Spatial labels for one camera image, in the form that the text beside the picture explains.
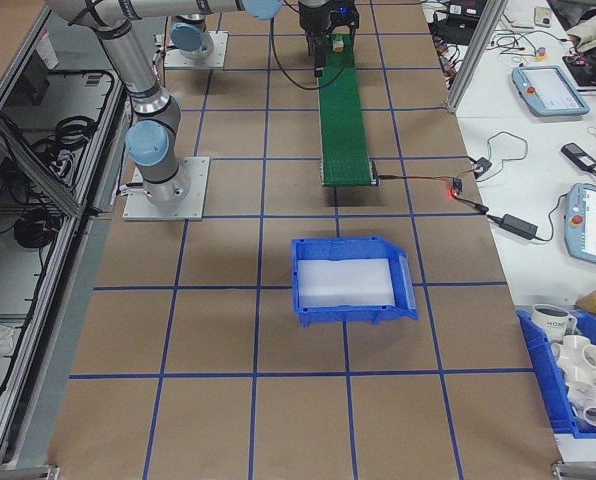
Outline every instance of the light blue robot joint cap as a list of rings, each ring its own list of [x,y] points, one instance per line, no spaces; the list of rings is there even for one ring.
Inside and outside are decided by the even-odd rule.
[[[142,167],[153,167],[167,156],[169,136],[159,123],[143,120],[127,131],[125,146],[134,162]]]
[[[171,41],[181,50],[193,52],[202,46],[202,30],[195,25],[177,23],[171,28]]]
[[[274,18],[282,7],[282,0],[243,0],[245,10],[257,20]]]

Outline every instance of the table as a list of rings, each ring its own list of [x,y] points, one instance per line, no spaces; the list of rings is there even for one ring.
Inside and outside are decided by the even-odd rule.
[[[509,0],[512,6],[548,6],[545,0]],[[557,38],[566,34],[556,22],[542,29]],[[561,57],[569,52],[571,43],[562,42],[545,33],[531,34],[536,47],[545,47],[543,61],[522,59],[524,64],[556,64],[568,72]],[[538,225],[538,234],[549,236],[547,213],[555,207],[559,195],[567,193],[574,183],[593,183],[596,179],[578,170],[561,153],[560,147],[575,142],[596,159],[596,137],[588,129],[596,129],[596,92],[583,94],[591,111],[582,117],[533,116],[511,82],[511,70],[518,58],[501,55],[500,50],[485,52],[474,78],[457,110],[460,129],[467,152],[472,158],[487,156],[487,139],[508,131],[528,142],[528,155],[523,161],[506,162],[500,174],[479,183],[483,202],[491,213],[505,213]],[[492,145],[493,166],[490,174],[501,168],[500,159],[522,153],[518,140],[501,136]],[[554,239],[544,244],[526,241],[492,224],[496,247],[509,283],[515,305],[527,306],[539,302],[571,306],[578,297],[596,288],[596,265],[575,259],[567,253],[564,243],[564,201],[552,215]]]
[[[0,98],[48,14],[43,0],[0,0]]]

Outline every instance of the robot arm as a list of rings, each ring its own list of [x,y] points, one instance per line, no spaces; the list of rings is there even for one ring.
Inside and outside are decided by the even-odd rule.
[[[348,27],[353,42],[360,26],[360,15],[354,0],[299,0],[298,12],[309,55],[314,57],[314,76],[321,77],[334,29]]]
[[[190,180],[179,168],[174,143],[180,107],[156,77],[150,60],[132,30],[132,21],[145,17],[186,19],[174,32],[185,50],[205,43],[204,16],[246,11],[259,20],[273,18],[282,0],[45,0],[69,24],[91,28],[131,97],[137,122],[125,144],[143,177],[145,194],[156,204],[181,201]],[[326,48],[333,30],[348,26],[352,35],[359,15],[354,0],[299,0],[300,26],[305,30],[315,76],[322,75]]]

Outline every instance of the small box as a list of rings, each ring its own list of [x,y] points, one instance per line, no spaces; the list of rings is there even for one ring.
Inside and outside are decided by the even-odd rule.
[[[581,334],[596,345],[596,317],[583,310],[574,310]],[[569,433],[574,438],[596,438],[596,427],[576,417],[567,399],[563,373],[556,365],[545,332],[531,321],[531,315],[518,311],[520,326],[536,373],[543,402],[554,433]]]
[[[418,319],[407,254],[380,237],[295,239],[294,312],[312,322]]]

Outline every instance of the white mug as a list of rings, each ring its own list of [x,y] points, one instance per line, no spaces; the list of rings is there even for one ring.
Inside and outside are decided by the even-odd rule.
[[[546,303],[531,307],[531,321],[546,334],[549,342],[562,342],[567,332],[574,333],[578,320],[564,308]]]

